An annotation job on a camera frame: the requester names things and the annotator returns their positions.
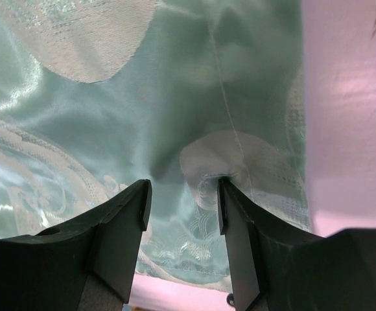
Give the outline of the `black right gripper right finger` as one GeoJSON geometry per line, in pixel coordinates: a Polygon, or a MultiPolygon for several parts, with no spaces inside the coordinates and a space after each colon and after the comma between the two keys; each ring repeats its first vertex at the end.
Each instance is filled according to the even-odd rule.
{"type": "Polygon", "coordinates": [[[218,181],[236,310],[376,310],[376,229],[327,238],[254,204],[218,181]]]}

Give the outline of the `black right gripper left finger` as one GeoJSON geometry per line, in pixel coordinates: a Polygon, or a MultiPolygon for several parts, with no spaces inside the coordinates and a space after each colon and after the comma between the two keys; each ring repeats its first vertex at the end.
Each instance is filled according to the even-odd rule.
{"type": "Polygon", "coordinates": [[[151,201],[141,179],[36,235],[0,239],[0,310],[121,310],[151,201]]]}

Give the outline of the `teal green cloth napkin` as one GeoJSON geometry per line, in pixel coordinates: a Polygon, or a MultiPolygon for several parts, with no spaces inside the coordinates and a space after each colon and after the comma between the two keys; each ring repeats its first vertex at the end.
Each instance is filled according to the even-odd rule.
{"type": "Polygon", "coordinates": [[[0,238],[152,183],[136,271],[226,291],[217,181],[309,230],[299,1],[0,1],[0,238]]]}

